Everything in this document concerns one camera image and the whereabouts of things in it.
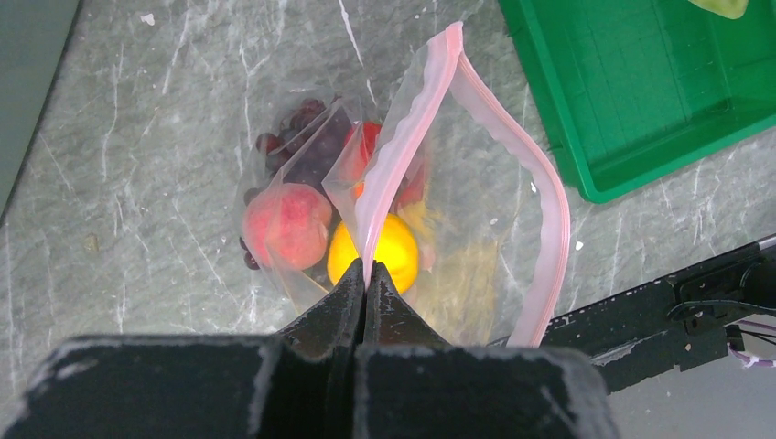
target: peach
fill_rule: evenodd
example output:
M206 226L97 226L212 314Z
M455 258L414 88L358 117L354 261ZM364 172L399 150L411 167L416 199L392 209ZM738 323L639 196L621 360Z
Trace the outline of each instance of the peach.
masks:
M306 270L326 254L331 214L331 205L314 188L284 183L248 204L242 237L261 265Z

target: transparent plastic bag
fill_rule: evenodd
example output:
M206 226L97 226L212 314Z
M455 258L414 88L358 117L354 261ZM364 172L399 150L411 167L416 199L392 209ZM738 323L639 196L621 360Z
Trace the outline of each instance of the transparent plastic bag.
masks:
M331 289L325 255L340 222L322 180L361 121L357 99L287 87L275 120L251 150L233 203L246 263L261 269L301 314Z
M454 344L511 332L509 345L537 346L566 269L566 194L472 68L460 23L417 51L366 163L364 128L323 186L364 260L365 281L383 224L395 230L398 217L418 249L419 274L403 298L432 328ZM531 228L541 233L521 232Z

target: gray marble surface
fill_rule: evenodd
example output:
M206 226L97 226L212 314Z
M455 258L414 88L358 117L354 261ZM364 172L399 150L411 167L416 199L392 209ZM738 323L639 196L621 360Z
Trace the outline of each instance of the gray marble surface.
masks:
M546 146L496 2L85 0L0 227L0 424L65 337L290 321L230 219L273 116L263 96L314 81L384 114L413 50L460 19L475 68ZM569 188L577 250L556 312L776 231L774 153L770 130L604 206Z

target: gray panel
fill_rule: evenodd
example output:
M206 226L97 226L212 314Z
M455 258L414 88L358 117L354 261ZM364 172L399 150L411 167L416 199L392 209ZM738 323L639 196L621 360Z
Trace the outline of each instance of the gray panel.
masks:
M0 2L0 211L27 152L78 3Z

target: countertop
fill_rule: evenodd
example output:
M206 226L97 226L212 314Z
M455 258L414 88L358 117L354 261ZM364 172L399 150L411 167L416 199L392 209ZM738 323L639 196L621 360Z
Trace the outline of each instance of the countertop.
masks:
M65 337L288 323L230 217L273 117L263 96L313 81L384 114L413 51L460 19L474 67L546 148L497 2L85 0L0 227L0 424ZM776 231L774 153L771 129L607 205L569 187L555 312Z

